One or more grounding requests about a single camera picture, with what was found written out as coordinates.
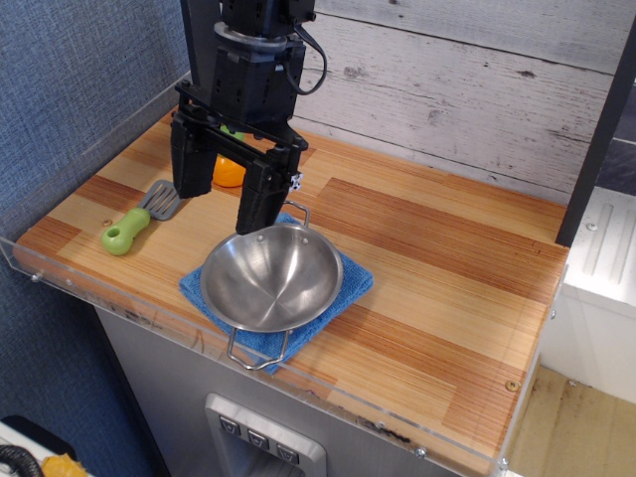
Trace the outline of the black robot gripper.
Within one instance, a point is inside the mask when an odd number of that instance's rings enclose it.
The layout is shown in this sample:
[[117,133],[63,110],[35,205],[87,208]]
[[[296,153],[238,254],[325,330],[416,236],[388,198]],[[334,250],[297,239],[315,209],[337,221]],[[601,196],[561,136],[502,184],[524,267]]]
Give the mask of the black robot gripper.
[[219,154],[246,170],[236,232],[247,235],[274,224],[298,178],[306,141],[288,124],[305,55],[295,33],[250,37],[215,30],[214,78],[210,86],[178,84],[173,114],[173,184],[181,199],[212,190]]

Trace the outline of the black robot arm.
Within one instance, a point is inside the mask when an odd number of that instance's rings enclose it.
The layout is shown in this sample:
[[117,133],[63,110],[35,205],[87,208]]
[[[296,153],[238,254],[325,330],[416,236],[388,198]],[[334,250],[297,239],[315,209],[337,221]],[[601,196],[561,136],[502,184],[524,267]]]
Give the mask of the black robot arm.
[[300,86],[311,1],[184,1],[191,77],[177,84],[173,183],[182,199],[209,193],[219,157],[243,166],[236,231],[271,226],[299,179],[307,142],[288,124]]

